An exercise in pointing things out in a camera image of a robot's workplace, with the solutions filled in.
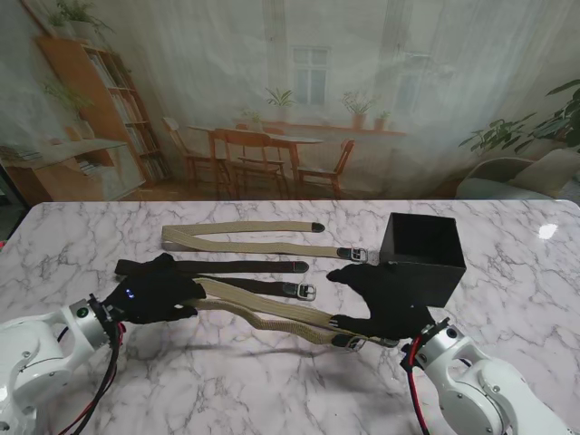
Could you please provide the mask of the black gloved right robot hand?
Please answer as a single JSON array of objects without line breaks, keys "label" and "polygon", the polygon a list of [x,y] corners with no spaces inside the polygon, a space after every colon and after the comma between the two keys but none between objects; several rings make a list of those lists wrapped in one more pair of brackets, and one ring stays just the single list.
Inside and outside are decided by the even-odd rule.
[{"label": "black gloved right robot hand", "polygon": [[331,324],[359,335],[387,340],[417,337],[434,323],[425,304],[415,300],[408,285],[392,265],[350,264],[326,275],[334,283],[348,285],[367,304],[367,319],[336,314]]}]

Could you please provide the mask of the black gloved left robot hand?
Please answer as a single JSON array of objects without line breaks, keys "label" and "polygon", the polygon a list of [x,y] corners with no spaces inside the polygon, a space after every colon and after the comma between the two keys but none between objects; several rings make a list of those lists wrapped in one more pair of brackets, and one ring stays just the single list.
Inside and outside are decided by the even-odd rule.
[{"label": "black gloved left robot hand", "polygon": [[207,297],[204,288],[183,276],[166,253],[145,263],[121,259],[115,273],[123,279],[103,305],[117,321],[153,324],[186,319],[198,314],[188,301]]}]

